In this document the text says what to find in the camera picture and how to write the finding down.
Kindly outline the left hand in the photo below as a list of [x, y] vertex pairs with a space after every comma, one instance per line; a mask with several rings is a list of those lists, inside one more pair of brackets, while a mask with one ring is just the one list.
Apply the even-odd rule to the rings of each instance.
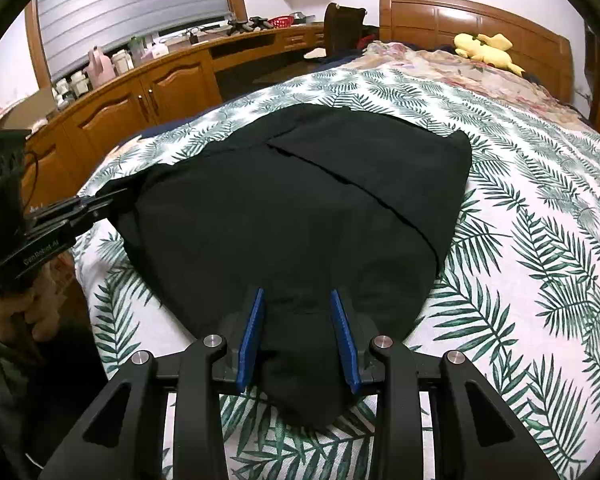
[[17, 315], [31, 327], [35, 341], [52, 338], [58, 330], [63, 301], [57, 293], [50, 265], [46, 264], [26, 292], [0, 297], [0, 341], [7, 344], [16, 340]]

